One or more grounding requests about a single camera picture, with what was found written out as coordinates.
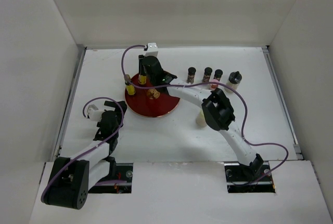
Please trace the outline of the yellow label bottle front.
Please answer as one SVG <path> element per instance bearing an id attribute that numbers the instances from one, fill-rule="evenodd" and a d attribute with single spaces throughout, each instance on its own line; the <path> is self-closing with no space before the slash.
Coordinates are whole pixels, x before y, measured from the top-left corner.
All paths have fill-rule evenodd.
<path id="1" fill-rule="evenodd" d="M 124 76 L 124 79 L 125 79 L 125 88 L 126 88 L 127 94 L 130 95 L 130 96 L 135 95 L 135 93 L 136 93 L 136 89 L 135 89 L 135 87 L 132 85 L 133 82 L 132 82 L 132 79 L 131 79 L 130 75 L 129 75 L 129 74 L 126 74 L 126 75 Z"/>

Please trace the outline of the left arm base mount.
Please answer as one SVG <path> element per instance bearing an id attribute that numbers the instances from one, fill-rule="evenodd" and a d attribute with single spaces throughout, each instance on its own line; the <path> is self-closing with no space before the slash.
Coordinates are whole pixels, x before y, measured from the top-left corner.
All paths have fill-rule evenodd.
<path id="1" fill-rule="evenodd" d="M 128 194 L 132 192 L 133 163 L 117 163 L 114 157 L 105 159 L 109 164 L 109 173 L 93 186 L 92 194 Z"/>

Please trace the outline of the cream squeeze bottle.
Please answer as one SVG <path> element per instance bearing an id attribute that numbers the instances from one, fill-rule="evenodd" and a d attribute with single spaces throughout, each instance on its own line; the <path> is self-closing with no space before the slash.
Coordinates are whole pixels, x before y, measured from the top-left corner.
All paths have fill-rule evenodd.
<path id="1" fill-rule="evenodd" d="M 206 127 L 206 120 L 204 118 L 204 113 L 200 111 L 196 117 L 196 123 L 200 127 Z"/>

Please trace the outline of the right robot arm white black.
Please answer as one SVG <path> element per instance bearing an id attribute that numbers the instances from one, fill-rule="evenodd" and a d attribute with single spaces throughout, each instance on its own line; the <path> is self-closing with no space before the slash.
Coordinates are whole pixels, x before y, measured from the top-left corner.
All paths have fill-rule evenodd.
<path id="1" fill-rule="evenodd" d="M 263 159 L 249 144 L 243 141 L 235 123 L 234 109 L 224 92 L 194 87 L 163 70 L 157 57 L 139 56 L 139 67 L 143 69 L 153 87 L 162 94 L 190 102 L 203 110 L 206 124 L 219 132 L 236 154 L 241 174 L 254 180 L 260 174 Z"/>

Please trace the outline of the yellow label bottle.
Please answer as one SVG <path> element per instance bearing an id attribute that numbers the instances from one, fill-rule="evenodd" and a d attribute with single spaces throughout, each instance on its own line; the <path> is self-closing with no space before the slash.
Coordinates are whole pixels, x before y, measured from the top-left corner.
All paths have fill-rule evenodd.
<path id="1" fill-rule="evenodd" d="M 140 73 L 138 75 L 138 83 L 140 85 L 145 85 L 147 83 L 147 76 L 145 73 Z"/>
<path id="2" fill-rule="evenodd" d="M 125 79 L 125 88 L 126 88 L 127 94 L 130 95 L 130 96 L 135 95 L 135 93 L 136 93 L 136 89 L 135 89 L 135 87 L 132 85 L 133 82 L 132 82 L 132 79 L 131 79 L 130 75 L 129 75 L 129 74 L 126 74 L 126 75 L 124 76 L 124 79 Z"/>

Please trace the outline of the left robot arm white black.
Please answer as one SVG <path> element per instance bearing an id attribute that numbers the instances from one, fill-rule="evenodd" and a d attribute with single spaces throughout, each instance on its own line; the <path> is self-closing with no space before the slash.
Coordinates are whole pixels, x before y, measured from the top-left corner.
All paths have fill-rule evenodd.
<path id="1" fill-rule="evenodd" d="M 110 182 L 117 175 L 114 159 L 110 156 L 118 144 L 127 105 L 103 97 L 108 110 L 100 110 L 90 100 L 83 108 L 83 116 L 97 123 L 93 141 L 71 157 L 54 160 L 48 184 L 41 195 L 46 205 L 81 209 L 89 190 L 101 179 Z"/>

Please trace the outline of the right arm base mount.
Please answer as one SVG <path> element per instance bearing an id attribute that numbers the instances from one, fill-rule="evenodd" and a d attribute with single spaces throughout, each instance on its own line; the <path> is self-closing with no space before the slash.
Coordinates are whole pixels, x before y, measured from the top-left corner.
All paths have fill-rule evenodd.
<path id="1" fill-rule="evenodd" d="M 266 175 L 257 182 L 258 177 L 270 170 L 268 162 L 265 162 L 259 170 L 259 174 L 249 179 L 241 170 L 238 163 L 225 163 L 225 175 L 228 193 L 275 193 L 275 186 L 271 174 Z"/>

